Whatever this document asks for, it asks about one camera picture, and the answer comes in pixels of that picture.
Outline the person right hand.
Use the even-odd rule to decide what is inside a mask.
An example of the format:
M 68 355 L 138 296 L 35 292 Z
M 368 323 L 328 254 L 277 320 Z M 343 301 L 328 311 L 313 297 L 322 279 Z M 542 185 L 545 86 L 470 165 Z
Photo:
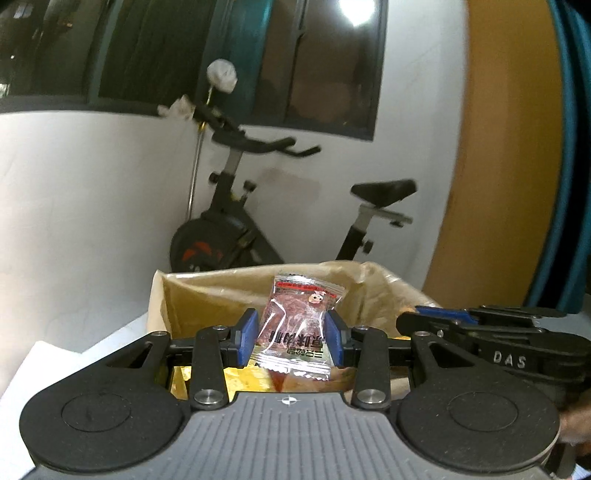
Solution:
M 560 413 L 560 435 L 562 442 L 573 445 L 587 445 L 591 439 L 591 398 L 587 391 L 578 401 Z

